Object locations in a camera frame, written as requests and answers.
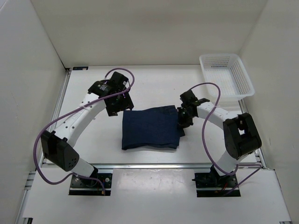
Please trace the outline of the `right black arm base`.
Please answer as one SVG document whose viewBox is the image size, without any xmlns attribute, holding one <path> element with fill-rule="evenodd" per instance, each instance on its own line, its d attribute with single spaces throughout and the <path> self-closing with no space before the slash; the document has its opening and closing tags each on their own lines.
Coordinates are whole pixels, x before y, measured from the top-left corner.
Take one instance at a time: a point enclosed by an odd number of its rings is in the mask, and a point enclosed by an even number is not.
<svg viewBox="0 0 299 224">
<path fill-rule="evenodd" d="M 216 171 L 195 173 L 192 181 L 196 185 L 197 197 L 240 197 L 236 175 L 219 176 Z"/>
</svg>

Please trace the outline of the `dark blue denim trousers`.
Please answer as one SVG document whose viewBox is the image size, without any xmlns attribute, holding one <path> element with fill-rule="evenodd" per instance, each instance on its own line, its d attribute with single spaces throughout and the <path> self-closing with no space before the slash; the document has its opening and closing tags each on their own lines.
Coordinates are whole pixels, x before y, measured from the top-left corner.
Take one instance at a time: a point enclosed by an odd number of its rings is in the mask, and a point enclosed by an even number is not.
<svg viewBox="0 0 299 224">
<path fill-rule="evenodd" d="M 123 112 L 122 150 L 143 146 L 176 149 L 183 136 L 174 105 Z"/>
</svg>

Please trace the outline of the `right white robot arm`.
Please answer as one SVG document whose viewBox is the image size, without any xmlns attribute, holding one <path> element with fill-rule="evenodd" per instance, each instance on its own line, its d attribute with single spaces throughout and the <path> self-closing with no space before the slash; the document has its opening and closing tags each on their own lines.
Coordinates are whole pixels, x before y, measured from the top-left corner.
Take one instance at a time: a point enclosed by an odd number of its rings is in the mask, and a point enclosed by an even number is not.
<svg viewBox="0 0 299 224">
<path fill-rule="evenodd" d="M 211 184 L 219 187 L 226 182 L 227 175 L 235 174 L 244 158 L 262 146 L 253 118 L 247 112 L 235 115 L 217 107 L 206 98 L 198 99 L 192 90 L 181 94 L 180 99 L 182 104 L 178 107 L 178 127 L 192 126 L 195 117 L 204 119 L 201 134 L 206 151 L 204 129 L 207 122 L 211 122 L 224 132 L 226 151 L 217 162 L 212 162 L 210 174 Z"/>
</svg>

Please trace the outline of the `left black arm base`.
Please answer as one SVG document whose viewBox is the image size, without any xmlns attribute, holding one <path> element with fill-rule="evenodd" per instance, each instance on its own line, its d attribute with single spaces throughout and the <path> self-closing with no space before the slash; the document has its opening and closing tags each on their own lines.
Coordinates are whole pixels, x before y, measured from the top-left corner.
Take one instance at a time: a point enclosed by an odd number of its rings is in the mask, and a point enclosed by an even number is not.
<svg viewBox="0 0 299 224">
<path fill-rule="evenodd" d="M 69 195 L 71 196 L 110 196 L 113 180 L 113 173 L 99 171 L 96 179 L 100 180 L 104 186 L 97 180 L 89 180 L 73 175 L 71 177 Z"/>
</svg>

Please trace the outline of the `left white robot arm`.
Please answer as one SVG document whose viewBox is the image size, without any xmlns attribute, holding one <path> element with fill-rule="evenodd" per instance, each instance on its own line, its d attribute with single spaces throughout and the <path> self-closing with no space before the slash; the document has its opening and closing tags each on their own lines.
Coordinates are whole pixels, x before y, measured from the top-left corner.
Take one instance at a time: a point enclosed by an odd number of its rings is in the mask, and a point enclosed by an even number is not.
<svg viewBox="0 0 299 224">
<path fill-rule="evenodd" d="M 58 127 L 52 132 L 43 131 L 40 137 L 44 157 L 62 170 L 82 178 L 88 187 L 96 185 L 98 169 L 75 151 L 77 140 L 103 110 L 108 116 L 116 116 L 118 112 L 134 107 L 129 95 L 134 82 L 119 73 L 118 69 L 112 69 L 110 73 L 110 78 L 96 81 L 89 87 L 79 107 L 66 115 Z"/>
</svg>

